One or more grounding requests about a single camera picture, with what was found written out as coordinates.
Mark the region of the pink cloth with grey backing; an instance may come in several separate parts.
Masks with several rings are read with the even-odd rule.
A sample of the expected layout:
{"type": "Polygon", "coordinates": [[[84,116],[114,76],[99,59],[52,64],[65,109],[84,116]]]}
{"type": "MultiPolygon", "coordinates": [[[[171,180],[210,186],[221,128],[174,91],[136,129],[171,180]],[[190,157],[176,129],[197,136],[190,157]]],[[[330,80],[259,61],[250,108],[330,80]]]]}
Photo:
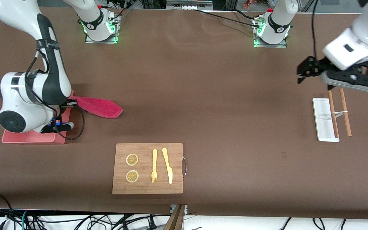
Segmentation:
{"type": "Polygon", "coordinates": [[[70,99],[76,100],[78,106],[86,112],[106,119],[116,119],[124,111],[116,103],[107,99],[81,96],[72,96],[70,99]]]}

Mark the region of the pink plastic bin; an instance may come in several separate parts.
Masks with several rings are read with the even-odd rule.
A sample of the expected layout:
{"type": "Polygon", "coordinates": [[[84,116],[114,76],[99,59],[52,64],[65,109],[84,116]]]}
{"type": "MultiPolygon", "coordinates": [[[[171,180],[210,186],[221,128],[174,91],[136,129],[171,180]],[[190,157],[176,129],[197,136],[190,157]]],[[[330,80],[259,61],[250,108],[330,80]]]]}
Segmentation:
{"type": "MultiPolygon", "coordinates": [[[[60,121],[64,124],[70,121],[70,108],[61,109],[61,120],[57,119],[57,124],[60,121]]],[[[26,133],[12,133],[5,130],[1,142],[5,144],[22,144],[22,145],[59,145],[64,144],[65,138],[61,137],[58,133],[37,133],[35,131],[29,131],[26,133]]]]}

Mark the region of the white rectangular rack tray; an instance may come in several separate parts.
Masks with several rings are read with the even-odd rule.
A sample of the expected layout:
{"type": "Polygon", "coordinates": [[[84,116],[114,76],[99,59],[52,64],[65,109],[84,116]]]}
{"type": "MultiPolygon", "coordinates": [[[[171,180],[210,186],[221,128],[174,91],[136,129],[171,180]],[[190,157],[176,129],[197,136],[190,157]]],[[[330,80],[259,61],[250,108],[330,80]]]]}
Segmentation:
{"type": "Polygon", "coordinates": [[[339,137],[335,137],[334,134],[329,99],[315,97],[312,104],[318,141],[339,142],[339,137]]]}

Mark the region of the large table cover sheet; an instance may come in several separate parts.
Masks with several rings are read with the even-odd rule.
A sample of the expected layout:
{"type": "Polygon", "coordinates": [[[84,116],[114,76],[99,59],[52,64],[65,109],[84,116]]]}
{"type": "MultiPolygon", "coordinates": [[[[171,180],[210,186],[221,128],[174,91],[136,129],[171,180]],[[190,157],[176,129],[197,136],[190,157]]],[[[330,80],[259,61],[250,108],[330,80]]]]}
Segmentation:
{"type": "MultiPolygon", "coordinates": [[[[317,140],[318,77],[297,84],[312,54],[311,15],[285,49],[255,48],[251,29],[196,11],[131,11],[118,44],[86,44],[72,8],[41,7],[77,96],[114,100],[117,119],[86,115],[63,145],[1,142],[0,195],[16,209],[368,219],[368,93],[345,89],[352,137],[317,140]],[[181,195],[113,195],[118,143],[183,143],[181,195]]],[[[0,79],[25,71],[35,40],[0,22],[0,79]]]]}

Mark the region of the yellow plastic fork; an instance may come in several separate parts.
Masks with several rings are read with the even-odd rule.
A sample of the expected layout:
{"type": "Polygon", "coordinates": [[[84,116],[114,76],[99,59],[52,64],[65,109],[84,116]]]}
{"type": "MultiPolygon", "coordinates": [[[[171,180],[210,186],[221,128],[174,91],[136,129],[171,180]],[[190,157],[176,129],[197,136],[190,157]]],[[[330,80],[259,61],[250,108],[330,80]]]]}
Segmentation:
{"type": "Polygon", "coordinates": [[[158,150],[152,150],[152,172],[151,172],[151,181],[152,183],[157,182],[157,156],[158,150]]]}

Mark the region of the wooden cutting board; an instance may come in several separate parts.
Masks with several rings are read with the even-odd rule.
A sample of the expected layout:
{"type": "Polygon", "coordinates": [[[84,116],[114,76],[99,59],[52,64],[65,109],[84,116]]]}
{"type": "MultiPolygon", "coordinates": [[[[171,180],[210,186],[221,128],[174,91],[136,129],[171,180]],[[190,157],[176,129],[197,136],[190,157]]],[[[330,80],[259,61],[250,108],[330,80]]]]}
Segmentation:
{"type": "Polygon", "coordinates": [[[116,145],[112,193],[114,195],[175,195],[183,193],[183,144],[182,143],[118,143],[116,145]],[[167,148],[173,181],[169,184],[162,148],[167,148]],[[158,150],[157,182],[152,183],[152,150],[158,150]],[[126,157],[137,154],[139,161],[128,166],[126,157]],[[130,183],[126,174],[130,170],[139,173],[137,182],[130,183]]]}

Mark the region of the yellow plastic knife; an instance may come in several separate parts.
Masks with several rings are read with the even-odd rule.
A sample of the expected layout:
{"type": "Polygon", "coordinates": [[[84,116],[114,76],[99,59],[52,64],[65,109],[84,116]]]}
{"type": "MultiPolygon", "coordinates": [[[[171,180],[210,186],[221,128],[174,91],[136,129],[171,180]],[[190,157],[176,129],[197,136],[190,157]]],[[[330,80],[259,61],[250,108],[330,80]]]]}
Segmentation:
{"type": "Polygon", "coordinates": [[[173,182],[173,169],[169,164],[167,148],[162,148],[162,153],[163,153],[163,157],[165,159],[165,165],[166,165],[166,168],[167,168],[168,183],[172,184],[172,182],[173,182]]]}

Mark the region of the grey metal box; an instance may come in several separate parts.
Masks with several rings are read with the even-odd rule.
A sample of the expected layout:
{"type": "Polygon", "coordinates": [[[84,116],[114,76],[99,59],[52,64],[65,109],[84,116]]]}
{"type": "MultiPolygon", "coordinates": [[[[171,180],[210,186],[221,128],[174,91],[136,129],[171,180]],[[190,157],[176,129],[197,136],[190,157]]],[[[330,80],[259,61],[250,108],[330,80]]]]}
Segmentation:
{"type": "Polygon", "coordinates": [[[213,0],[165,0],[165,9],[213,10],[213,0]]]}

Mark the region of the brown wooden strut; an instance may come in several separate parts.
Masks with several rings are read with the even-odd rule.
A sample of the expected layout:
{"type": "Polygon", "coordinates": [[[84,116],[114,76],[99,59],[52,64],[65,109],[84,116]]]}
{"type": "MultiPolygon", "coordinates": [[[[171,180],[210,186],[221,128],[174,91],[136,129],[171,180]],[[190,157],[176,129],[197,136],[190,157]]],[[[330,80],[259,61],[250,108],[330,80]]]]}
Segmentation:
{"type": "Polygon", "coordinates": [[[183,230],[186,205],[176,205],[163,230],[183,230]]]}

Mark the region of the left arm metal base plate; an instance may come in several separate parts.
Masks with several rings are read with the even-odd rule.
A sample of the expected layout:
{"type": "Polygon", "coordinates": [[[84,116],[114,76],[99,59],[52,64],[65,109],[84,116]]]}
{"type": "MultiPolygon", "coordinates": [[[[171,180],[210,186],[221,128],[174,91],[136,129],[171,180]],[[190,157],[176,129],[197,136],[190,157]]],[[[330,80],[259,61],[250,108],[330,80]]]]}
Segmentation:
{"type": "Polygon", "coordinates": [[[266,18],[255,17],[251,19],[253,28],[254,47],[260,48],[286,48],[286,37],[290,25],[279,27],[271,26],[266,18]]]}

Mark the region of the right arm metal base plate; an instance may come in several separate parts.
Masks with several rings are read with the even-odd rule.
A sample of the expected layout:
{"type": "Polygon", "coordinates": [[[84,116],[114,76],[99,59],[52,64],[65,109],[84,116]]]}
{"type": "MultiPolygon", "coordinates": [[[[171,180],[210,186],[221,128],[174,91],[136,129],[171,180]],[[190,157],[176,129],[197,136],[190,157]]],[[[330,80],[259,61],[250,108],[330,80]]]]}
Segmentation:
{"type": "Polygon", "coordinates": [[[117,44],[121,25],[121,16],[115,16],[114,12],[101,9],[103,14],[101,22],[94,24],[81,22],[86,34],[85,43],[117,44]]]}

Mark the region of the small metal bracket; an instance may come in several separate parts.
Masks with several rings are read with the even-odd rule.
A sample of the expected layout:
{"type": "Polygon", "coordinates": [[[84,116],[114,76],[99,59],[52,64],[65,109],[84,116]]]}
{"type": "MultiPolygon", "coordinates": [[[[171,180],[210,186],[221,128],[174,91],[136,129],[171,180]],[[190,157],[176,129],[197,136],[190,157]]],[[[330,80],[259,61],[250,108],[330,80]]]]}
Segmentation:
{"type": "MultiPolygon", "coordinates": [[[[169,209],[169,213],[172,214],[177,206],[178,205],[171,204],[170,209],[169,209]]],[[[187,215],[188,214],[188,205],[182,205],[182,207],[183,207],[183,210],[184,210],[184,215],[187,215]]]]}

